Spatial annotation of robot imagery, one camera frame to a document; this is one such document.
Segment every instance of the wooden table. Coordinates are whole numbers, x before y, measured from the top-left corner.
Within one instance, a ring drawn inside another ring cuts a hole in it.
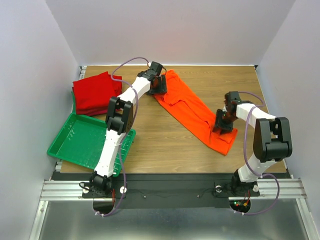
[[[98,75],[115,66],[88,66],[85,77]],[[117,75],[133,83],[137,73],[145,66],[124,66]],[[216,113],[224,106],[224,95],[229,91],[248,91],[263,97],[253,66],[167,66],[174,69],[180,78],[195,92],[199,98]],[[241,94],[242,100],[259,104],[254,97]],[[105,120],[105,115],[97,116]],[[227,156],[210,149],[191,132],[173,118],[151,96],[144,95],[139,100],[139,109],[133,128],[136,137],[125,161],[127,173],[233,173],[244,165],[243,144],[245,122],[237,120],[234,127],[238,129],[236,140]],[[247,155],[253,153],[254,130],[248,131]],[[62,173],[87,173],[92,170],[64,161]],[[284,173],[283,162],[272,166],[268,172]]]

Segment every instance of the folded red cloth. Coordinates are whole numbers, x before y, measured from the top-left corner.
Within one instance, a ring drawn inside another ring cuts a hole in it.
[[[108,110],[109,100],[122,93],[122,83],[113,81],[108,72],[73,82],[75,112],[81,115],[100,115]]]

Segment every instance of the green plastic bin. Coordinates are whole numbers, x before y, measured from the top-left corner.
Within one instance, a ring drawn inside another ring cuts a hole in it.
[[[106,123],[102,120],[71,113],[62,129],[47,150],[47,154],[89,169],[95,169],[106,140]],[[122,161],[125,162],[136,131],[131,129],[121,146]],[[119,153],[114,162],[113,176],[121,172]]]

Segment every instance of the gray floor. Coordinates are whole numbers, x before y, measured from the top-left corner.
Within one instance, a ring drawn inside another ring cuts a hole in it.
[[[250,212],[270,205],[252,201]],[[294,199],[279,200],[269,212],[241,216],[229,209],[123,209],[95,216],[92,202],[51,202],[42,240],[307,240]]]

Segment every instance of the orange towel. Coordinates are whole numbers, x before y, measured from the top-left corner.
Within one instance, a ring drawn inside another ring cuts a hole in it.
[[[166,94],[154,96],[160,105],[209,148],[227,155],[238,130],[222,135],[212,132],[216,115],[173,70],[166,73],[166,87]]]

